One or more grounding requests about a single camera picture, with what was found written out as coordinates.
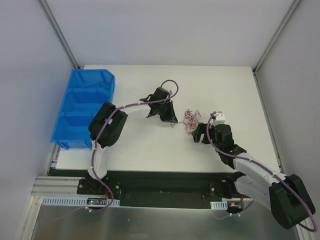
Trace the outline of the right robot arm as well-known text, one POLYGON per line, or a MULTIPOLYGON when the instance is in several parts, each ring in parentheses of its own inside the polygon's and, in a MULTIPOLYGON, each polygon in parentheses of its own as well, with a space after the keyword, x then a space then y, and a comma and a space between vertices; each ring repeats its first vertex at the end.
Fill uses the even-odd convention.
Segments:
POLYGON ((252 198, 270 210, 276 222, 287 230, 315 214, 302 179, 296 174, 274 171, 254 159, 235 144, 229 125, 201 122, 191 135, 196 143, 211 144, 221 161, 235 171, 222 185, 220 195, 224 198, 239 194, 252 198))

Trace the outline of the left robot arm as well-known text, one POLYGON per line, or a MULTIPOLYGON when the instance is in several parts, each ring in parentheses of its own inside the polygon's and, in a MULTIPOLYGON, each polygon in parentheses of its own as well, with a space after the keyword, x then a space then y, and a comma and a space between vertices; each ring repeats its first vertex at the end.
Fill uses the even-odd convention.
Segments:
POLYGON ((123 131, 126 121, 130 119, 146 119, 159 116, 162 122, 177 123, 171 98, 172 92, 158 87, 153 94, 141 98, 137 103, 116 107, 111 102, 105 102, 99 109, 88 130, 92 142, 92 156, 87 170, 92 178, 88 188, 99 195, 105 191, 106 183, 102 180, 107 174, 106 148, 113 146, 123 131))

